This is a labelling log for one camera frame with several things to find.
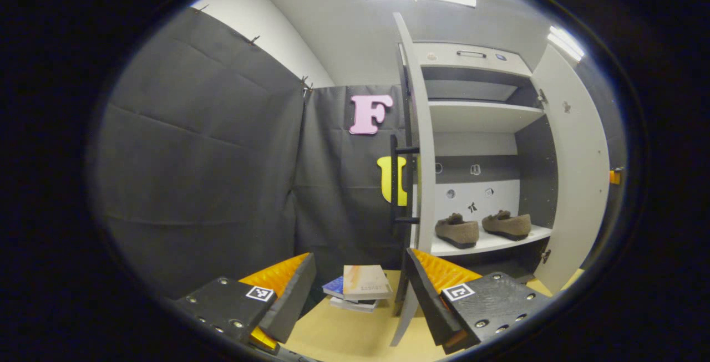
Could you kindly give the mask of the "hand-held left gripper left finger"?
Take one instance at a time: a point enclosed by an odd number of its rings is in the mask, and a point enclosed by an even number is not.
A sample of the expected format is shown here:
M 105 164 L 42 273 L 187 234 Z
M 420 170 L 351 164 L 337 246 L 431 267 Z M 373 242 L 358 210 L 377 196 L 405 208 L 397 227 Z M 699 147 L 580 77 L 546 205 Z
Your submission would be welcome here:
M 303 253 L 241 279 L 215 278 L 176 304 L 229 342 L 276 355 L 291 336 L 315 278 L 315 257 Z

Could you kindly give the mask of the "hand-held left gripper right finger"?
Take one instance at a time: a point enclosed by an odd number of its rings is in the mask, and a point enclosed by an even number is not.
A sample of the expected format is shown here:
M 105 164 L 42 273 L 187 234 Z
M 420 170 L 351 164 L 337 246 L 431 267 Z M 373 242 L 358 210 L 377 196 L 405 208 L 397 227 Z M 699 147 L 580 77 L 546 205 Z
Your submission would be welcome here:
M 519 326 L 551 302 L 509 274 L 482 276 L 414 248 L 405 252 L 405 273 L 434 344 L 446 355 Z

